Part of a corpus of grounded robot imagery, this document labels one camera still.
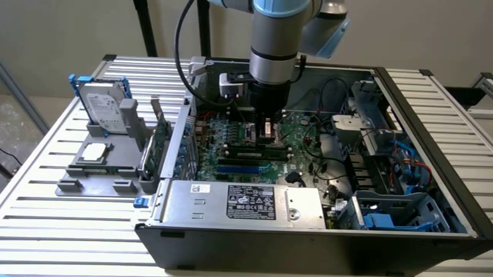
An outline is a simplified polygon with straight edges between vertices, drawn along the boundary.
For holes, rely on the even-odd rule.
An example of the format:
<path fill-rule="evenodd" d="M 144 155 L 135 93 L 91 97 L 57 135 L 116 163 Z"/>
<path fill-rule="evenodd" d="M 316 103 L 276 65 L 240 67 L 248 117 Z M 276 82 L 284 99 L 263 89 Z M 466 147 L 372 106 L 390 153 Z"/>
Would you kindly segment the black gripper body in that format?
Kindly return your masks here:
<path fill-rule="evenodd" d="M 251 106 L 263 117 L 271 117 L 284 106 L 288 100 L 290 82 L 270 85 L 252 83 Z"/>

